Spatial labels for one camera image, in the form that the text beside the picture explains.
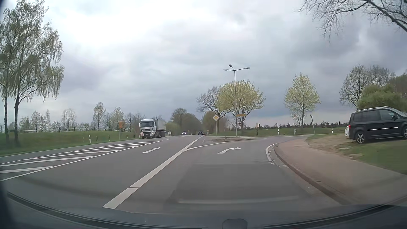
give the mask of dark car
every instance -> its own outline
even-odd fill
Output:
[[[407,114],[388,106],[358,110],[351,114],[348,127],[349,138],[360,144],[368,139],[407,139]]]

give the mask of street lamp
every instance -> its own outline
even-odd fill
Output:
[[[225,68],[224,71],[233,71],[233,72],[234,72],[234,106],[235,106],[235,108],[236,108],[236,113],[235,113],[235,116],[234,116],[234,117],[235,117],[235,119],[236,119],[236,137],[237,137],[236,71],[243,70],[243,69],[250,69],[250,67],[241,68],[241,69],[234,69],[231,64],[229,64],[229,67],[231,67],[232,69],[226,69],[226,68]]]

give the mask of turn arrow marking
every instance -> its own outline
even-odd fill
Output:
[[[218,154],[224,154],[224,153],[226,153],[226,151],[228,151],[228,150],[239,150],[239,149],[240,149],[239,147],[236,147],[236,148],[229,148],[229,149],[225,149],[224,151],[219,152]]]
[[[146,151],[146,152],[142,152],[142,154],[146,154],[146,153],[149,153],[149,152],[154,151],[154,150],[159,150],[160,148],[161,148],[161,147],[157,147],[157,148],[148,150],[148,151]]]

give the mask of white truck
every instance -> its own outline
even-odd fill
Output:
[[[165,121],[160,119],[142,119],[138,124],[140,126],[140,136],[145,138],[165,137]]]

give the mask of car wheel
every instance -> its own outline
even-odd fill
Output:
[[[407,126],[403,127],[402,133],[403,133],[403,138],[407,139]]]
[[[359,144],[363,144],[366,142],[365,134],[362,131],[356,133],[355,141]]]

